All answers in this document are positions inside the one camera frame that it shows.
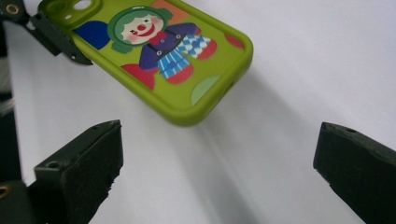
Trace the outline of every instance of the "red nose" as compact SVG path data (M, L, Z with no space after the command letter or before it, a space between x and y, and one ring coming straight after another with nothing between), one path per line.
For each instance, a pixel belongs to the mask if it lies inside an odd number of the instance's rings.
M137 26L137 29L138 29L139 31L143 31L143 30L146 29L146 26L145 26L145 25L138 25L138 26Z

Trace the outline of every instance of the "clown face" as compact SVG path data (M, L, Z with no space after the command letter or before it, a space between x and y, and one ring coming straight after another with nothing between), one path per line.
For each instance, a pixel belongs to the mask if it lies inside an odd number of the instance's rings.
M149 41L163 29L164 22L157 16L148 14L145 17L134 18L133 21L124 24L122 31L123 40L130 41L133 45Z

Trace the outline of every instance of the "white surface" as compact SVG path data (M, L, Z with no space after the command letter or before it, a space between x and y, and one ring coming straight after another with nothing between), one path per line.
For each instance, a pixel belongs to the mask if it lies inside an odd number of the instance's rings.
M186 2L255 45L245 77L190 128L7 25L26 182L78 134L120 119L125 164L94 224L362 223L312 162L322 121L396 148L396 2Z

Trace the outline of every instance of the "cartoon clown print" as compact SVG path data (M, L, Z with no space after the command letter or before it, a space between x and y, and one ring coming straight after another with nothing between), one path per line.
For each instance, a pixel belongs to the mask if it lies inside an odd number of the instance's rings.
M133 7L116 15L107 27L114 50L128 53L141 47L139 64L122 68L151 89L156 72L169 83L183 83L193 74L187 55L204 60L217 50L216 41L202 36L194 23L168 25L171 18L165 8Z

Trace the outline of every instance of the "phone case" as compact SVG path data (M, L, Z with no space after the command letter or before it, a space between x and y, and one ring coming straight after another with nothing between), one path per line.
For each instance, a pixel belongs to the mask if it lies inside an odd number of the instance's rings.
M44 0L38 9L178 125L204 119L252 60L246 35L180 0Z

